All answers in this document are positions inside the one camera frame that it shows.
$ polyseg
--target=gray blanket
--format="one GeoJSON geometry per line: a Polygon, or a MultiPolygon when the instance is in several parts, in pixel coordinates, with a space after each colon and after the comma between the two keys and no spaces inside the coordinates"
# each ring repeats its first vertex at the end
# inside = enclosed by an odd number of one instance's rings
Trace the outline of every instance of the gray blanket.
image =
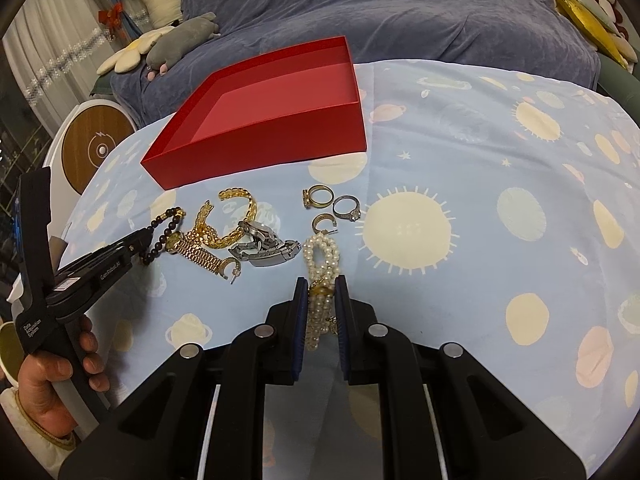
{"type": "Polygon", "coordinates": [[[149,82],[115,75],[140,124],[175,112],[220,68],[305,41],[344,35],[353,61],[437,59],[519,70],[594,88],[600,61],[553,0],[182,0],[184,18],[215,12],[222,37],[149,82]]]}

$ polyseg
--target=open red gift box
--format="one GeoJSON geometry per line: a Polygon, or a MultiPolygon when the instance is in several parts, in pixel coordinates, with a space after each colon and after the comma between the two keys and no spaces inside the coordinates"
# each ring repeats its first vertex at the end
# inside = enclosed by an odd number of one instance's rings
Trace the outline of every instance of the open red gift box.
{"type": "Polygon", "coordinates": [[[275,164],[364,152],[346,39],[312,41],[211,74],[142,159],[163,189],[275,164]]]}

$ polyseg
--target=red bow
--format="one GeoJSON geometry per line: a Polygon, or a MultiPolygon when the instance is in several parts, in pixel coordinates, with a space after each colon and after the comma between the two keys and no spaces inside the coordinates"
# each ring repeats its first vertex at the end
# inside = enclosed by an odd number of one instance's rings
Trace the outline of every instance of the red bow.
{"type": "Polygon", "coordinates": [[[120,37],[124,36],[122,20],[120,19],[122,11],[122,4],[120,2],[115,4],[111,10],[98,11],[98,21],[109,28],[109,34],[112,40],[116,37],[116,31],[120,33],[120,37]]]}

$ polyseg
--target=white sleeve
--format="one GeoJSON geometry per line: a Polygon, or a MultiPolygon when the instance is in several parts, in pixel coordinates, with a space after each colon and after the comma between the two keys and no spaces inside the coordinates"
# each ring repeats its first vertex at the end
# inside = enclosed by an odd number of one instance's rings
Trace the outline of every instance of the white sleeve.
{"type": "Polygon", "coordinates": [[[62,449],[41,436],[22,416],[15,401],[15,389],[10,388],[0,394],[0,406],[4,409],[9,422],[20,436],[24,445],[47,472],[58,478],[58,471],[70,450],[62,449]]]}

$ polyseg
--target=pearl bracelet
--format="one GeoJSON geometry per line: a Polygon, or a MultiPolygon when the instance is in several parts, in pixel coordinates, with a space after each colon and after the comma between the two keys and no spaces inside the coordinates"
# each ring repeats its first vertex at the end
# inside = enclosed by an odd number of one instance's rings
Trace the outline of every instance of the pearl bracelet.
{"type": "Polygon", "coordinates": [[[309,311],[306,320],[305,345],[308,350],[316,350],[322,334],[329,332],[329,318],[334,306],[334,281],[340,274],[340,251],[335,240],[318,233],[308,238],[302,246],[309,280],[309,311]],[[314,248],[324,254],[324,262],[316,266],[314,248]]]}

